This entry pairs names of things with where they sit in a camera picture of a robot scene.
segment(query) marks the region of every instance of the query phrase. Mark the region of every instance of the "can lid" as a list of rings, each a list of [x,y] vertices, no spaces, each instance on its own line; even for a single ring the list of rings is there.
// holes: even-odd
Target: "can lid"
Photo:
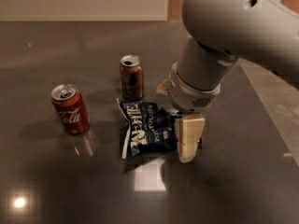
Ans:
[[[52,98],[57,101],[68,100],[77,92],[77,88],[73,84],[61,84],[52,91]]]
[[[136,55],[126,55],[121,58],[121,64],[127,67],[134,67],[141,63],[140,57]]]

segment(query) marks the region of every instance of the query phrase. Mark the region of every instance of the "black chip bag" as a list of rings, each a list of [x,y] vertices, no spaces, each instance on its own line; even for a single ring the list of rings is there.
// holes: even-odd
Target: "black chip bag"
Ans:
[[[177,149],[175,118],[157,106],[146,102],[119,102],[128,120],[128,131],[122,158],[130,160],[143,152],[166,152]]]

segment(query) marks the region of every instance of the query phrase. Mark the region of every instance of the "dark gray table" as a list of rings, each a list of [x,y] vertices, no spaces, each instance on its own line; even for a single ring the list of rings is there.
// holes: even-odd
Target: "dark gray table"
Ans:
[[[2,22],[0,37],[0,223],[299,222],[298,166],[239,66],[193,162],[121,159],[119,59],[140,55],[145,101],[169,108],[155,89],[183,49],[181,23]],[[65,133],[50,103],[63,82],[83,93],[85,135]]]

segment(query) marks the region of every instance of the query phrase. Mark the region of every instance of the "brown soda can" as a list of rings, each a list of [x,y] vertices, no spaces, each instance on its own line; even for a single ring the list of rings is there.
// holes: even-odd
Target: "brown soda can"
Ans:
[[[51,93],[52,103],[68,133],[79,134],[86,131],[90,122],[80,92],[73,84],[62,84]]]
[[[126,100],[135,101],[143,97],[143,64],[136,55],[126,55],[121,58],[122,96]]]

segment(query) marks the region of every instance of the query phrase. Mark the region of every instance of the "white wall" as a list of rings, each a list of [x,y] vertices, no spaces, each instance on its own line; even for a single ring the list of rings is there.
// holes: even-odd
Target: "white wall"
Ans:
[[[0,0],[0,21],[164,21],[168,0]]]

